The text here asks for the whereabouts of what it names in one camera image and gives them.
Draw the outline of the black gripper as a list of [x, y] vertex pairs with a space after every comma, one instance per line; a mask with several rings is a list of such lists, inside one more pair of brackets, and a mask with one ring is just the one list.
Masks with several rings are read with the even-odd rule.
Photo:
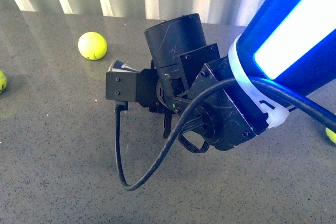
[[[198, 14], [162, 22], [144, 35], [159, 76], [157, 97], [173, 112], [181, 114], [203, 91], [233, 77], [218, 46], [207, 44]], [[267, 128], [266, 118], [233, 84], [192, 111], [178, 140], [190, 152], [205, 152], [210, 146], [227, 151], [261, 134]]]

